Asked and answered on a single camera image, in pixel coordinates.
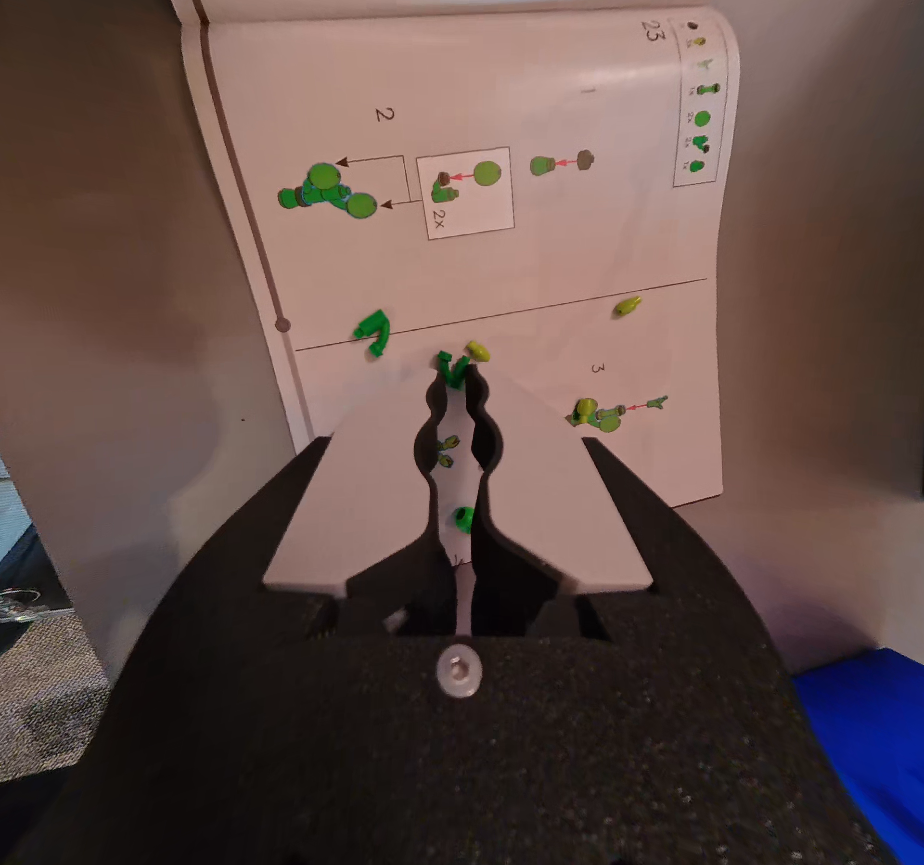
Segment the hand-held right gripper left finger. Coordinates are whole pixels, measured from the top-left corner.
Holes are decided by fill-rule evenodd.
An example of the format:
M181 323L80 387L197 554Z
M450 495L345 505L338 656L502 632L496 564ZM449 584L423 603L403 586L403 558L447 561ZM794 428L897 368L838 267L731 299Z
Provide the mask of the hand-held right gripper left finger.
M455 571L432 477L444 379L428 369L354 407L329 438L263 576L266 588L330 597L342 630L456 632Z

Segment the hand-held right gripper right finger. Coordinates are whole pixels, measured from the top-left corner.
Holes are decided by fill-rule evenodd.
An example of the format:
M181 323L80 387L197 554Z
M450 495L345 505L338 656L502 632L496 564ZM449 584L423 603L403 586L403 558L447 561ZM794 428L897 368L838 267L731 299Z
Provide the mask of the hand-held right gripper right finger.
M653 577L582 438L522 386L473 365L467 410L482 469L471 633L606 638L590 597L642 593Z

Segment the blue plastic bin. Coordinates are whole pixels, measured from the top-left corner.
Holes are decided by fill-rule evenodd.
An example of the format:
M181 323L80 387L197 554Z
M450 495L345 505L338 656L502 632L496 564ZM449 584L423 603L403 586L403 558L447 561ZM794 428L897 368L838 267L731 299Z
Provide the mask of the blue plastic bin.
M796 691L852 799L896 859L923 862L923 666L890 649L798 674Z

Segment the instruction booklet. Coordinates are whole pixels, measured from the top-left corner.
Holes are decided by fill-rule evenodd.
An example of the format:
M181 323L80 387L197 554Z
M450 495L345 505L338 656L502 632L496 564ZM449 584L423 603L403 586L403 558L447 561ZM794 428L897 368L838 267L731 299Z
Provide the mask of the instruction booklet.
M476 340L668 505L722 492L709 0L171 1L296 451Z

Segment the green curved toy piece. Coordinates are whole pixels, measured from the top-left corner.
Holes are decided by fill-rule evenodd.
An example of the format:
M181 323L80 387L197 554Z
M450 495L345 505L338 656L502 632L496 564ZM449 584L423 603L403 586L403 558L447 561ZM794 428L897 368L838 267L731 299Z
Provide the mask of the green curved toy piece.
M379 359L385 352L391 335L391 322L381 308L362 319L352 331L353 339L369 339L371 344L367 351Z

